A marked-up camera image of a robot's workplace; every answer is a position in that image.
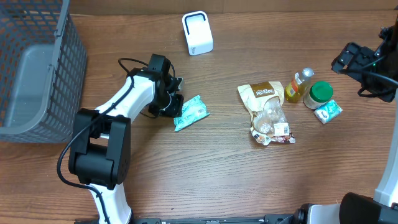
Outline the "teal wet wipes pack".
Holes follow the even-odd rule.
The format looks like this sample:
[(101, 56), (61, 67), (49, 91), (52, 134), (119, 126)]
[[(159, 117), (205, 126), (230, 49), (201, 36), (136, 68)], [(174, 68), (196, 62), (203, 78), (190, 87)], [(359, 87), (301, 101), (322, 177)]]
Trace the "teal wet wipes pack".
[(182, 106), (182, 115), (174, 118), (175, 132), (181, 131), (209, 115), (210, 112), (207, 110), (206, 104), (201, 100), (201, 96), (197, 95), (186, 101)]

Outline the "green lid white jar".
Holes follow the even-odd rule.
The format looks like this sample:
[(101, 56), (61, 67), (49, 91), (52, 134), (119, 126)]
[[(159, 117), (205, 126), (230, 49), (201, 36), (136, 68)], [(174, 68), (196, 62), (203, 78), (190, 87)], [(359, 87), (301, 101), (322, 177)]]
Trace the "green lid white jar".
[(331, 100), (332, 96), (333, 87), (328, 82), (319, 81), (309, 88), (303, 102), (307, 108), (315, 110)]

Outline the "small teal tissue pack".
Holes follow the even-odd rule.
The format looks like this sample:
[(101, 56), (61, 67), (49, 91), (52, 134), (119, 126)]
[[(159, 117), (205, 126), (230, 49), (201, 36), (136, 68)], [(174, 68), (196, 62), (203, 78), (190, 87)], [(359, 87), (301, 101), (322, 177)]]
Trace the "small teal tissue pack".
[(327, 124), (337, 117), (343, 109), (335, 100), (330, 100), (314, 111), (315, 116), (323, 123)]

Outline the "yellow oil bottle silver cap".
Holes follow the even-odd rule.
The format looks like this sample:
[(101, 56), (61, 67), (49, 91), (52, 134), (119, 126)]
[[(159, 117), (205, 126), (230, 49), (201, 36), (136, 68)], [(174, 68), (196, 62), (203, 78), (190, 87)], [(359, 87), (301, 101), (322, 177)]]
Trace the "yellow oil bottle silver cap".
[(285, 87), (285, 100), (289, 103), (297, 103), (310, 85), (314, 74), (314, 71), (309, 67), (297, 72), (291, 82)]

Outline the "brown Pantree snack bag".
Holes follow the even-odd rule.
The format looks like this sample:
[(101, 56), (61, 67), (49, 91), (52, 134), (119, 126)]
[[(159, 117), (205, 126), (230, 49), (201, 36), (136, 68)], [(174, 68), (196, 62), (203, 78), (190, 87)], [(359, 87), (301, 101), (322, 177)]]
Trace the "brown Pantree snack bag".
[(251, 118), (251, 135), (259, 144), (296, 143), (282, 109), (284, 88), (281, 82), (241, 85), (238, 93)]

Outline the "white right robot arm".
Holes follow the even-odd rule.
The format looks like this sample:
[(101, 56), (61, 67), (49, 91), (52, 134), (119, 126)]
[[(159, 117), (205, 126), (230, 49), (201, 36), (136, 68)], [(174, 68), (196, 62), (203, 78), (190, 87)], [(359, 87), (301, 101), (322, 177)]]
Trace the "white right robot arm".
[[(383, 27), (379, 38), (376, 49), (346, 44), (331, 69), (357, 81), (358, 96), (396, 104), (397, 23)], [(382, 175), (372, 196), (348, 192), (339, 203), (303, 204), (282, 223), (397, 223), (397, 125), (393, 125)]]

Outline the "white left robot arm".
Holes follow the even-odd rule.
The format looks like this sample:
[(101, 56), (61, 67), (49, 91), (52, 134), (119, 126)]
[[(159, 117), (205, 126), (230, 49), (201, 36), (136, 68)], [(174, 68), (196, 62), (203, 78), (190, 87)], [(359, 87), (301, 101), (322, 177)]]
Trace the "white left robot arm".
[(142, 68), (127, 71), (123, 87), (94, 110), (75, 115), (73, 137), (62, 151), (68, 170), (79, 182), (68, 181), (57, 162), (57, 174), (67, 185), (87, 189), (99, 213), (95, 223), (133, 223), (123, 182), (131, 161), (131, 124), (144, 108), (153, 118), (182, 115), (183, 78), (176, 77), (171, 61), (153, 54)]

